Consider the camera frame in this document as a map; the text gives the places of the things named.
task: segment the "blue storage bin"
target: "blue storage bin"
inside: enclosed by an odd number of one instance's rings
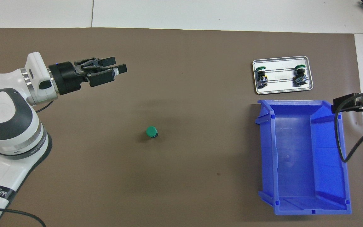
[[[322,100],[259,100],[261,199],[278,215],[350,214],[347,164],[338,155],[334,114]],[[340,142],[343,123],[338,116]]]

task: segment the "silver tray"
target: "silver tray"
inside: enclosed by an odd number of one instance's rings
[[[305,75],[308,83],[295,86],[295,67],[297,65],[305,65]],[[256,84],[257,71],[256,68],[265,66],[265,74],[268,77],[268,85],[258,88]],[[310,72],[309,59],[306,56],[281,57],[270,59],[258,59],[253,61],[253,76],[256,93],[259,95],[296,92],[310,90],[313,88],[312,75]]]

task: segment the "brown table surface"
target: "brown table surface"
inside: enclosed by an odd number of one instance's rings
[[[39,113],[53,149],[10,208],[48,226],[363,226],[363,145],[348,164],[351,215],[276,216],[257,195],[257,100],[359,92],[352,34],[0,29],[0,73],[35,51],[46,65],[115,56],[128,72],[83,84]],[[256,95],[253,60],[301,55],[314,89]],[[362,116],[344,122],[348,149],[363,134]],[[147,138],[149,125],[158,138]],[[5,214],[0,226],[36,222]]]

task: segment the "small green object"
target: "small green object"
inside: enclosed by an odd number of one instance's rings
[[[147,135],[151,138],[155,138],[158,136],[158,131],[154,126],[149,126],[147,128]]]
[[[297,66],[295,67],[295,69],[299,69],[299,68],[306,68],[306,66],[305,66],[305,65],[297,65]]]
[[[265,69],[265,67],[264,67],[264,66],[257,67],[257,68],[256,68],[256,71],[258,71],[258,70],[262,70],[262,69],[264,70],[264,69]]]

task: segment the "robotic arm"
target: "robotic arm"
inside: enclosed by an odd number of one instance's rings
[[[334,114],[334,134],[336,137],[337,150],[342,162],[348,162],[354,152],[357,150],[358,146],[363,142],[362,135],[362,137],[356,142],[354,147],[348,153],[347,157],[344,157],[343,152],[341,151],[341,145],[338,135],[337,118],[339,112],[348,111],[363,112],[363,93],[353,93],[338,97],[334,99],[333,105],[331,106],[331,113]]]
[[[90,58],[46,67],[30,53],[24,68],[0,74],[0,208],[6,208],[30,172],[49,154],[52,140],[32,106],[81,89],[98,86],[127,71],[115,58]]]

